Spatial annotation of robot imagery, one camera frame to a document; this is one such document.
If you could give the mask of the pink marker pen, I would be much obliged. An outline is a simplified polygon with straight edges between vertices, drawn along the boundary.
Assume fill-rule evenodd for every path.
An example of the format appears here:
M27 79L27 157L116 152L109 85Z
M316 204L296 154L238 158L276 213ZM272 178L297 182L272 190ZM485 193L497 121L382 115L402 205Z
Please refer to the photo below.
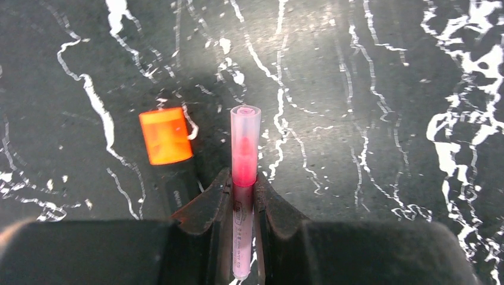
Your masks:
M232 212L232 271L237 280L245 280L250 273L253 239L253 187L233 183Z

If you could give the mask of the translucent pink pen cap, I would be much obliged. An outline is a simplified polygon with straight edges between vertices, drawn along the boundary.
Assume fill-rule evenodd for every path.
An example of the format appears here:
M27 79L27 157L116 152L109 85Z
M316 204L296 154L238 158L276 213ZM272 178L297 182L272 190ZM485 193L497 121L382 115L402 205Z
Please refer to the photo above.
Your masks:
M250 105L231 109L232 181L240 187L256 181L261 110Z

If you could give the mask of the orange black marker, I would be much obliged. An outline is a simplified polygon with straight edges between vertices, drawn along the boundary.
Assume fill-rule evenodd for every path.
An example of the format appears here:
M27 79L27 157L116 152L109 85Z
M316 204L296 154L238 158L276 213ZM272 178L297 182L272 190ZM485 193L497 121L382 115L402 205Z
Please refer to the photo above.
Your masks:
M201 194L193 158L155 166L154 170L168 217Z

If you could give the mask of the orange pen cap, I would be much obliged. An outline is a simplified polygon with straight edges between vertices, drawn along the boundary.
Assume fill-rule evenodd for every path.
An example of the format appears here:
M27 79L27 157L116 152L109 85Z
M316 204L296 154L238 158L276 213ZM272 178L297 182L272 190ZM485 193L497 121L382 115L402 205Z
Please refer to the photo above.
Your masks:
M138 118L150 164L166 165L192 158L187 124L181 107L143 112Z

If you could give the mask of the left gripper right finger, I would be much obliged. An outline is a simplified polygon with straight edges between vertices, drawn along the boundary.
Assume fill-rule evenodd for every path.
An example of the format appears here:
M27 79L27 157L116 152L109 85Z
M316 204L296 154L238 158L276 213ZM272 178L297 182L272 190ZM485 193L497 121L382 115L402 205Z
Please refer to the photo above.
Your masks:
M426 221L314 221L254 185L260 284L477 284L455 235Z

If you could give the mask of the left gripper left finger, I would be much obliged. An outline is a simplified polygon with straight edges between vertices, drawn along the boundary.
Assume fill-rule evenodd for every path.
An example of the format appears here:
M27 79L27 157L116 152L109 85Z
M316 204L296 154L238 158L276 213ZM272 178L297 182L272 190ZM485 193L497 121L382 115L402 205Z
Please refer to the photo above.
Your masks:
M228 284L231 176L163 220L31 222L1 251L2 284Z

